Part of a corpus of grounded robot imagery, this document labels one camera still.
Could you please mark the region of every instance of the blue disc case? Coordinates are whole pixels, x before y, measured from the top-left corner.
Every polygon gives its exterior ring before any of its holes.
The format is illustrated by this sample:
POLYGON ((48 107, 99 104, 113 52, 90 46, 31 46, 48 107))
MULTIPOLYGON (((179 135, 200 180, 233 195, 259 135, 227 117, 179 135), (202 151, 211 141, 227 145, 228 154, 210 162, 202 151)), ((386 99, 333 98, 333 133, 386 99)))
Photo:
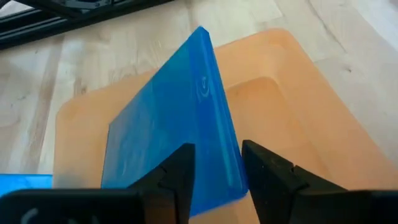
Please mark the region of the blue disc case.
POLYGON ((207 31, 199 27, 109 126, 102 188, 125 188, 196 147, 191 216, 243 197, 246 176, 207 31))

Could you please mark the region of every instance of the orange plastic tray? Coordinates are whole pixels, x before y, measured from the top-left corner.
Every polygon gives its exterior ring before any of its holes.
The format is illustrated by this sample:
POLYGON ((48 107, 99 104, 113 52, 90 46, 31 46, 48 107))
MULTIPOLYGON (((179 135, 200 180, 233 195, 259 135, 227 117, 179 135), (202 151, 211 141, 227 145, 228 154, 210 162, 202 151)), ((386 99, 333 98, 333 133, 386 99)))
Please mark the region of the orange plastic tray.
MULTIPOLYGON (((261 32, 215 53, 239 142, 252 139, 347 189, 398 188, 394 166, 287 31, 261 32)), ((63 105, 54 187, 100 186, 108 124, 153 74, 125 78, 63 105)), ((248 195, 192 222, 258 220, 248 195)))

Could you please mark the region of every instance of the black clamp jaw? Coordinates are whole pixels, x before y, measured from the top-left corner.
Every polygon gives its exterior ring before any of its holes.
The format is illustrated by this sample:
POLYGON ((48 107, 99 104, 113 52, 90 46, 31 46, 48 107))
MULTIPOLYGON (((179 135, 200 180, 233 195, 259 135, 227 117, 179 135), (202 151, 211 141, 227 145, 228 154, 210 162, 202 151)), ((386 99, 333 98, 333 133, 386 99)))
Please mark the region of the black clamp jaw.
POLYGON ((260 223, 398 223, 398 191, 348 191, 249 140, 242 157, 260 223))
POLYGON ((0 198, 0 223, 188 223, 195 145, 184 144, 127 189, 19 190, 0 198))

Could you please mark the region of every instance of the blue plastic case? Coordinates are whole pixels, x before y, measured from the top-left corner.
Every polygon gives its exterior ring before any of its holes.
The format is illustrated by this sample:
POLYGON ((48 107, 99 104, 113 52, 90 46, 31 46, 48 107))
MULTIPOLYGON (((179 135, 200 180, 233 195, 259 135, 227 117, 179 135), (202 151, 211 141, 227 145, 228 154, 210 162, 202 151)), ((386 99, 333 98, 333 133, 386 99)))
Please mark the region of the blue plastic case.
POLYGON ((131 185, 185 142, 196 146, 191 216, 246 194, 220 73, 202 27, 110 124, 102 187, 131 185))
POLYGON ((50 189, 52 175, 44 174, 0 174, 0 197, 22 189, 50 189))

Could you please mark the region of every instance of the blu-ray logo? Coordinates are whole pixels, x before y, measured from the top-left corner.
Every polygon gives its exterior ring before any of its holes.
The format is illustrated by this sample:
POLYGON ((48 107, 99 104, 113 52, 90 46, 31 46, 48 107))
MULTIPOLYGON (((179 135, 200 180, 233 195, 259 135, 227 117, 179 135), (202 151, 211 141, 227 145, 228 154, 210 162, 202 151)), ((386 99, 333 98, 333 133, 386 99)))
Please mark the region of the blu-ray logo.
POLYGON ((209 80, 207 76, 202 76, 199 80, 197 80, 197 95, 199 101, 202 100, 202 98, 206 98, 210 93, 210 88, 209 88, 209 80))

